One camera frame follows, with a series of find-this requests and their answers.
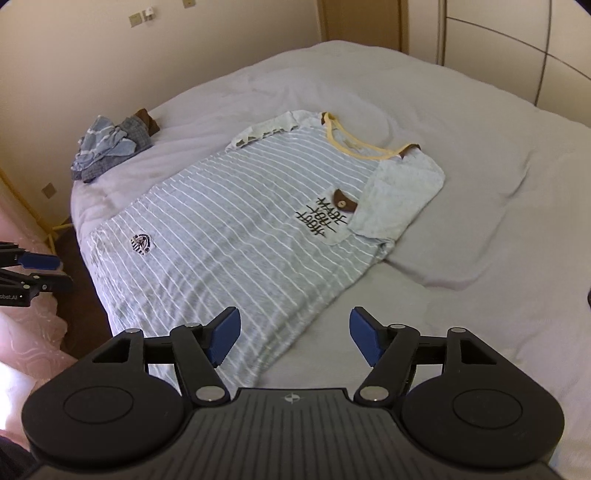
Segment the light blue denim garment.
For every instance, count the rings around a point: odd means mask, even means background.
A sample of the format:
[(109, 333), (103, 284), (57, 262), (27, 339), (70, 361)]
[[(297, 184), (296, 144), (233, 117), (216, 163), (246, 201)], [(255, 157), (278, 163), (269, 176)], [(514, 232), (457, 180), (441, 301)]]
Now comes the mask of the light blue denim garment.
[(107, 117), (99, 115), (78, 140), (78, 152), (71, 169), (81, 171), (107, 156), (123, 157), (135, 151), (127, 133)]

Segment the grey white-striped t-shirt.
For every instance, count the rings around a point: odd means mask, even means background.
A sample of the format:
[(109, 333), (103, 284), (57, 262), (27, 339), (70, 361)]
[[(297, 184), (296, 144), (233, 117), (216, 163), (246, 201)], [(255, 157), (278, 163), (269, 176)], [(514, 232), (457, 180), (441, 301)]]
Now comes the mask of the grey white-striped t-shirt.
[(221, 377), (252, 386), (445, 180), (416, 144), (383, 149), (328, 112), (290, 111), (153, 186), (89, 235), (85, 258), (116, 333), (162, 336), (238, 308)]

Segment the low beige wall socket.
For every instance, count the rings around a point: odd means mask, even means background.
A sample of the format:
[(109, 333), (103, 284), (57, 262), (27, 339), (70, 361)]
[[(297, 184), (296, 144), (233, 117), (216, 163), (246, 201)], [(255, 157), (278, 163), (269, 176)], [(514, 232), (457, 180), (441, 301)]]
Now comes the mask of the low beige wall socket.
[(47, 199), (51, 199), (56, 194), (56, 189), (52, 183), (48, 183), (43, 187), (42, 193)]

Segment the white bed duvet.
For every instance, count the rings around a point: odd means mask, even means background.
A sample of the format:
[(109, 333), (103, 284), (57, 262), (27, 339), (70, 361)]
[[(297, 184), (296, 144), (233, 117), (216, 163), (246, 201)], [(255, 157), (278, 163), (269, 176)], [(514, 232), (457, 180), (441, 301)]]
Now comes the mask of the white bed duvet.
[(553, 467), (590, 475), (590, 131), (456, 71), (334, 41), (194, 87), (157, 107), (154, 145), (71, 198), (89, 235), (153, 186), (290, 111), (328, 112), (367, 144), (416, 144), (444, 171), (394, 249), (260, 375), (262, 388), (356, 390), (369, 366), (349, 313), (427, 336), (464, 327), (549, 391), (565, 429)]

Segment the white wall plug adapter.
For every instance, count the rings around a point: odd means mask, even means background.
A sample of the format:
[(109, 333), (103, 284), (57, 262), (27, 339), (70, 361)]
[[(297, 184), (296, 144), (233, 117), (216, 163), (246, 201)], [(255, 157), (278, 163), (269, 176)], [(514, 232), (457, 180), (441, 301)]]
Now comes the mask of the white wall plug adapter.
[(155, 18), (155, 10), (153, 7), (147, 7), (142, 11), (143, 19), (146, 22), (152, 21)]

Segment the white sliding wardrobe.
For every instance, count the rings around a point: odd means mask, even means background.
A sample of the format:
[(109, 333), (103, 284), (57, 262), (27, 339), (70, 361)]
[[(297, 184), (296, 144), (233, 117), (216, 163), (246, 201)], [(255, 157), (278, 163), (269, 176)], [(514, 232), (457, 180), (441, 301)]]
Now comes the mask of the white sliding wardrobe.
[(577, 1), (447, 1), (440, 63), (590, 124), (590, 13)]

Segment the dark grey checked garment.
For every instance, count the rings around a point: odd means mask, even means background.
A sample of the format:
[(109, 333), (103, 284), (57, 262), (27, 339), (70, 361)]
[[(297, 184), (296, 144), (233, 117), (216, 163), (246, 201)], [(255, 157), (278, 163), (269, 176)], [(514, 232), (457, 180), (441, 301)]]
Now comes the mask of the dark grey checked garment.
[(97, 116), (78, 140), (78, 151), (70, 167), (71, 178), (93, 182), (149, 149), (151, 136), (158, 131), (158, 125), (145, 111), (138, 111), (117, 125), (105, 116)]

